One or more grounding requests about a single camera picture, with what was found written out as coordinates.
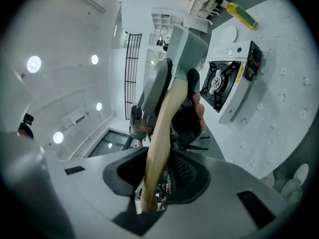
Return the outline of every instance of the black rectangular slot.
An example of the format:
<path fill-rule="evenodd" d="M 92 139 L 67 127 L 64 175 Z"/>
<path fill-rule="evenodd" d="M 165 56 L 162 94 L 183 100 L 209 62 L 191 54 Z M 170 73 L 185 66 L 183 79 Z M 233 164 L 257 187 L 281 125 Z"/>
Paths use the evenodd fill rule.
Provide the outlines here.
<path fill-rule="evenodd" d="M 240 201 L 243 203 L 250 216 L 255 221 L 259 229 L 275 219 L 264 204 L 251 191 L 244 191 L 237 194 Z"/>
<path fill-rule="evenodd" d="M 76 166 L 76 167 L 72 167 L 72 168 L 67 168 L 64 171 L 67 175 L 70 175 L 72 173 L 78 173 L 78 172 L 81 172 L 83 170 L 85 170 L 85 169 L 82 166 Z"/>

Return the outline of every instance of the white shelf unit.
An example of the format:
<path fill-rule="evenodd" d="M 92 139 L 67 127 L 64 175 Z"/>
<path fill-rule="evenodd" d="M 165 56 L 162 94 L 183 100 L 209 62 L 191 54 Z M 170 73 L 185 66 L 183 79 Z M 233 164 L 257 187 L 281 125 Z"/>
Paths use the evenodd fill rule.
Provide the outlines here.
<path fill-rule="evenodd" d="M 152 13 L 152 21 L 154 24 L 155 33 L 167 34 L 169 29 L 172 29 L 174 23 L 171 21 L 170 15 Z"/>

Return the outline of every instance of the black mesh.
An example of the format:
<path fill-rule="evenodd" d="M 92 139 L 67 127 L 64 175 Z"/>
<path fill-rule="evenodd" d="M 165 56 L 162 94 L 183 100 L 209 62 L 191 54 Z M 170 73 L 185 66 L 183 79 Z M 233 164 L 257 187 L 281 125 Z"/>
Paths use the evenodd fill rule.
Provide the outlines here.
<path fill-rule="evenodd" d="M 192 103 L 191 103 L 190 99 L 189 98 L 185 98 L 184 102 L 179 107 L 179 110 L 183 111 L 184 107 L 190 107 L 190 106 L 192 106 Z"/>
<path fill-rule="evenodd" d="M 187 186 L 195 177 L 194 167 L 176 155 L 169 157 L 167 168 L 172 192 Z"/>

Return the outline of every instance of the white ceiling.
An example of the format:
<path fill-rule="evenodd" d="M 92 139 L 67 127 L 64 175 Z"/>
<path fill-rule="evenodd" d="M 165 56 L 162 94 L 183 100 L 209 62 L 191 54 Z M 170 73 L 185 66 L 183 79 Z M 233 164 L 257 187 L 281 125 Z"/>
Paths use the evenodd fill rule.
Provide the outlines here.
<path fill-rule="evenodd" d="M 25 74 L 23 81 L 33 93 L 28 113 L 34 116 L 35 140 L 59 155 L 72 152 L 112 113 L 107 70 L 119 0 L 94 1 L 29 0 L 1 44 L 1 56 Z M 91 63 L 93 54 L 99 57 L 97 65 Z M 32 74 L 26 63 L 34 55 L 41 68 Z M 100 112 L 97 102 L 103 105 Z M 65 130 L 62 119 L 79 108 L 86 118 L 78 132 L 55 144 L 53 134 Z"/>

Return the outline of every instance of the portable gas stove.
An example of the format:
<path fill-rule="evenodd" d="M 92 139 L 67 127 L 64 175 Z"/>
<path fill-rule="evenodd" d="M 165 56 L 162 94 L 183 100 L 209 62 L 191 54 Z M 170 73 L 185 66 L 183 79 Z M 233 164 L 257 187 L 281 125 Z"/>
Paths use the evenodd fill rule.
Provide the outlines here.
<path fill-rule="evenodd" d="M 213 49 L 200 95 L 214 108 L 220 124 L 235 114 L 257 73 L 262 52 L 251 40 Z"/>

